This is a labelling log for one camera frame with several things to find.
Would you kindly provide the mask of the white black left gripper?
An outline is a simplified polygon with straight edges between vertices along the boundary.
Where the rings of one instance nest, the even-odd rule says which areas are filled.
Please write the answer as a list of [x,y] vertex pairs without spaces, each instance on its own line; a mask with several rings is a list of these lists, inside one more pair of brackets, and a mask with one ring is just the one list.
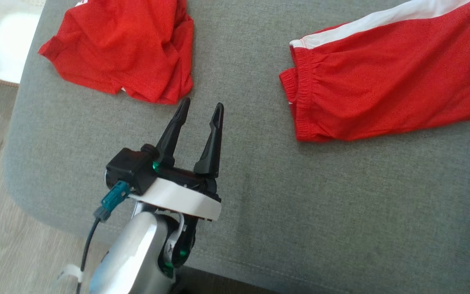
[[132,192],[129,197],[160,209],[217,221],[222,209],[216,178],[222,149],[224,105],[219,102],[215,107],[209,123],[209,138],[192,172],[173,167],[175,148],[190,104],[190,98],[179,103],[156,145],[159,158],[153,162],[153,170],[157,178],[142,195]]

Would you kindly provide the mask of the red jersey number 23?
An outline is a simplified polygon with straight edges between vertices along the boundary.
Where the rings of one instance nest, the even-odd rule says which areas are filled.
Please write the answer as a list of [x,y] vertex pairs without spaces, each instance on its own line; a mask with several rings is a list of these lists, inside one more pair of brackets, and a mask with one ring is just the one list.
[[173,105],[193,87],[193,33],[186,0],[82,0],[39,54],[74,84]]

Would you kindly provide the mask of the red shorts with white stripe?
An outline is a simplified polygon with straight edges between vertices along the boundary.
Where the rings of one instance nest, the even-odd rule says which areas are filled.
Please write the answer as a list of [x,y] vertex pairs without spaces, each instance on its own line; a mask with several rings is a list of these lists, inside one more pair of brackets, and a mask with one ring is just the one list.
[[299,141],[470,120],[470,0],[410,0],[289,46],[279,78]]

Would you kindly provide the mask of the large grey sofa seat cushion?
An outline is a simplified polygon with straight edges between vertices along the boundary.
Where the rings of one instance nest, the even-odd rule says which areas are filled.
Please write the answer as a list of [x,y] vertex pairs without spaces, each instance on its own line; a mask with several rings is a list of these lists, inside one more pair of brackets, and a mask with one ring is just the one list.
[[[156,144],[175,106],[60,78],[38,54],[77,0],[47,0],[5,147],[11,196],[86,237],[106,164]],[[192,169],[225,107],[218,221],[187,265],[280,293],[470,294],[470,122],[316,145],[297,142],[278,74],[289,41],[403,0],[190,0],[192,104],[175,151]]]

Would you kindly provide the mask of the white rounded basket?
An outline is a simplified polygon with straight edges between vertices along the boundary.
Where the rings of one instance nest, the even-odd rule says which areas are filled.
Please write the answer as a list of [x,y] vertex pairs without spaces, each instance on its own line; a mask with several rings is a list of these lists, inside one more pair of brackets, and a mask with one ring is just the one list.
[[18,87],[46,0],[0,0],[0,84]]

